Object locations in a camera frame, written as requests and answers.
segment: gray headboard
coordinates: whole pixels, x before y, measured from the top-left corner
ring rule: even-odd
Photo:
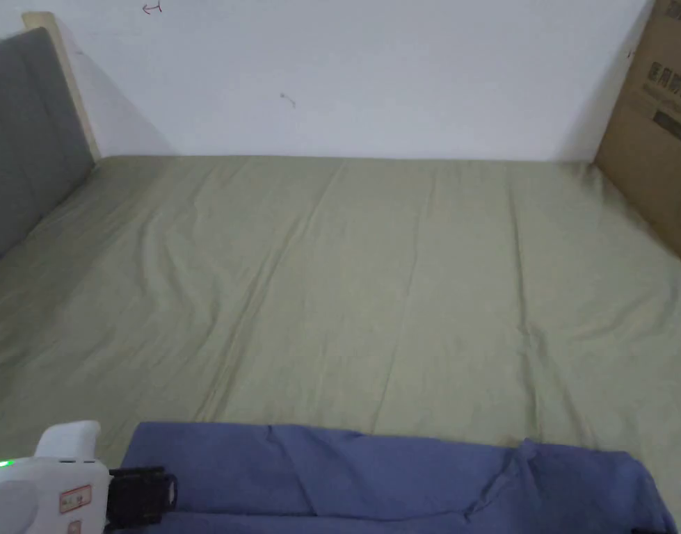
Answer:
[[[48,32],[0,41],[0,257],[93,168]]]

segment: bed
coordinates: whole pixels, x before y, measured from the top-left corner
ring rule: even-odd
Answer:
[[[529,437],[629,451],[681,523],[681,263],[599,170],[94,165],[54,54],[0,42],[0,457],[74,419],[111,466],[147,420]]]

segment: label sticker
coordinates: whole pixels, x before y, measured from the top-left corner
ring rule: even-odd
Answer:
[[[70,492],[61,494],[61,513],[67,513],[71,510],[77,510],[78,508],[90,504],[93,497],[93,491],[91,486],[84,485],[82,487],[76,487]]]

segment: blue cloth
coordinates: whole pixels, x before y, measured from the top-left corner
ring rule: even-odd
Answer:
[[[179,500],[150,534],[676,532],[624,452],[142,423],[123,467],[157,465],[177,476]]]

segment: white plastic part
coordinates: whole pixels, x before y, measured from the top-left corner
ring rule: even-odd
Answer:
[[[0,462],[0,534],[101,534],[108,469],[93,459],[96,421],[55,425],[32,458]]]
[[[34,456],[95,459],[95,441],[100,434],[98,421],[75,421],[56,424],[43,433]]]

